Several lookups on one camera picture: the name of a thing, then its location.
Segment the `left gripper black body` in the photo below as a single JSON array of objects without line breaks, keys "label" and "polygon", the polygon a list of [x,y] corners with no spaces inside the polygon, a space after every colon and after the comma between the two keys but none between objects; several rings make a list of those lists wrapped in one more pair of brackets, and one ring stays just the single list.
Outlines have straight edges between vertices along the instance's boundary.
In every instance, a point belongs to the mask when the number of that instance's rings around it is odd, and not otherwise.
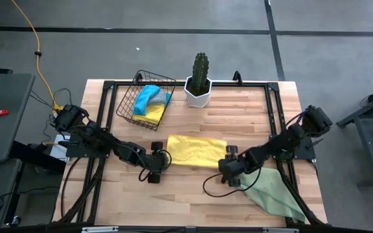
[{"label": "left gripper black body", "polygon": [[163,149],[163,142],[152,142],[152,154],[142,157],[142,167],[139,174],[140,182],[148,181],[150,184],[159,184],[161,174],[172,164],[171,154]]}]

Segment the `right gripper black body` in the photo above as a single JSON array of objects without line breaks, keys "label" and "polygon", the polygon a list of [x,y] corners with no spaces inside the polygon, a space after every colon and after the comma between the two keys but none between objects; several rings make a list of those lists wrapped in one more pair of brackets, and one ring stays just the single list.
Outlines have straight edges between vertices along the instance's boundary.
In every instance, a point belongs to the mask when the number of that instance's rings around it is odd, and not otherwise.
[{"label": "right gripper black body", "polygon": [[222,174],[221,182],[227,183],[230,187],[241,185],[240,174],[254,172],[254,168],[250,166],[245,157],[237,156],[237,154],[237,146],[226,146],[225,158],[218,161],[218,169]]}]

